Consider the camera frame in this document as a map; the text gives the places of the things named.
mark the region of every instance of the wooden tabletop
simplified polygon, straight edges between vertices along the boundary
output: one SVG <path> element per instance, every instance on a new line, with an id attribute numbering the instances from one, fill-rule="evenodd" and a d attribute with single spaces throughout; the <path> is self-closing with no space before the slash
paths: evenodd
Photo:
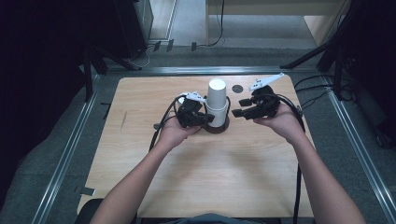
<path id="1" fill-rule="evenodd" d="M 219 76 L 227 83 L 231 110 L 249 98 L 256 78 Z M 207 95 L 213 77 L 127 77 L 120 81 L 97 148 L 78 211 L 106 194 L 148 153 L 153 124 L 184 91 Z M 232 91 L 234 85 L 244 88 Z M 270 85 L 299 104 L 289 76 Z M 142 202 L 140 217 L 192 217 L 217 213 L 228 217 L 292 217 L 297 159 L 293 148 L 271 129 L 234 118 L 224 133 L 202 129 L 165 158 Z M 304 182 L 300 217 L 312 217 Z"/>

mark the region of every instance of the handheld controller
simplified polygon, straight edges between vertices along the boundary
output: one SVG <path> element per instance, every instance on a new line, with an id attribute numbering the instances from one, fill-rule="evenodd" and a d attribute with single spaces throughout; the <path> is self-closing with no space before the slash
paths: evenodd
<path id="1" fill-rule="evenodd" d="M 214 115 L 199 112 L 205 98 L 201 97 L 197 92 L 188 93 L 182 105 L 176 112 L 176 117 L 181 127 L 201 126 L 205 127 L 207 123 L 212 122 Z"/>
<path id="2" fill-rule="evenodd" d="M 236 118 L 244 117 L 245 119 L 273 117 L 277 112 L 280 100 L 276 97 L 273 89 L 268 86 L 268 84 L 282 78 L 283 76 L 285 76 L 285 74 L 280 73 L 278 75 L 257 79 L 249 87 L 249 89 L 253 91 L 253 93 L 251 93 L 252 97 L 239 101 L 241 106 L 251 106 L 253 104 L 255 104 L 255 106 L 245 110 L 232 110 L 233 115 Z"/>
<path id="3" fill-rule="evenodd" d="M 232 110 L 233 115 L 236 118 L 244 117 L 245 119 L 257 119 L 261 117 L 272 118 L 279 107 L 279 99 L 272 97 L 274 91 L 270 86 L 261 87 L 255 90 L 250 99 L 240 100 L 239 104 L 241 106 L 255 106 L 248 109 L 235 109 Z"/>

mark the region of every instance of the white cylindrical object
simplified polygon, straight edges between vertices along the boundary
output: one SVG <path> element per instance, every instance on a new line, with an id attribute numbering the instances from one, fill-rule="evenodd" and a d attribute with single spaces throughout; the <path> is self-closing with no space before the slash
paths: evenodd
<path id="1" fill-rule="evenodd" d="M 227 109 L 228 109 L 228 101 L 226 101 L 225 106 L 221 109 L 213 109 L 212 107 L 207 105 L 206 106 L 207 113 L 215 116 L 213 121 L 207 123 L 207 125 L 213 128 L 218 128 L 222 126 L 225 122 L 225 119 L 227 118 Z"/>
<path id="2" fill-rule="evenodd" d="M 209 81 L 209 88 L 207 90 L 206 104 L 212 110 L 220 110 L 226 107 L 227 92 L 226 83 L 223 79 L 214 77 Z"/>

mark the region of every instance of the black device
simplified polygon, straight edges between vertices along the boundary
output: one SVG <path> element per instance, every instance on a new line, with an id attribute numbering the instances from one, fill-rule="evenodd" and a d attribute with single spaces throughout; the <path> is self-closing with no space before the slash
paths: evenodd
<path id="1" fill-rule="evenodd" d="M 241 106 L 255 106 L 248 109 L 235 109 L 233 115 L 236 118 L 257 119 L 262 117 L 273 117 L 276 114 L 280 101 L 274 97 L 274 91 L 270 86 L 265 86 L 251 93 L 252 97 L 239 101 Z"/>
<path id="2" fill-rule="evenodd" d="M 176 112 L 176 117 L 181 127 L 201 126 L 205 127 L 215 118 L 214 115 L 199 112 L 202 108 L 198 101 L 185 98 L 183 104 Z"/>
<path id="3" fill-rule="evenodd" d="M 91 46 L 120 59 L 133 58 L 148 47 L 153 22 L 148 0 L 84 0 L 68 5 Z"/>

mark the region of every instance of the person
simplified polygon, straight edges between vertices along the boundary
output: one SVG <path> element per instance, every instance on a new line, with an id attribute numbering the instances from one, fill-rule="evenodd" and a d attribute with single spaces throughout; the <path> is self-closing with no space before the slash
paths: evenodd
<path id="1" fill-rule="evenodd" d="M 293 146 L 317 223 L 365 223 L 361 211 L 321 160 L 287 105 L 281 104 L 273 118 L 253 121 L 273 129 Z M 100 203 L 92 223 L 130 223 L 163 159 L 198 130 L 182 128 L 176 118 L 169 119 L 153 149 Z"/>

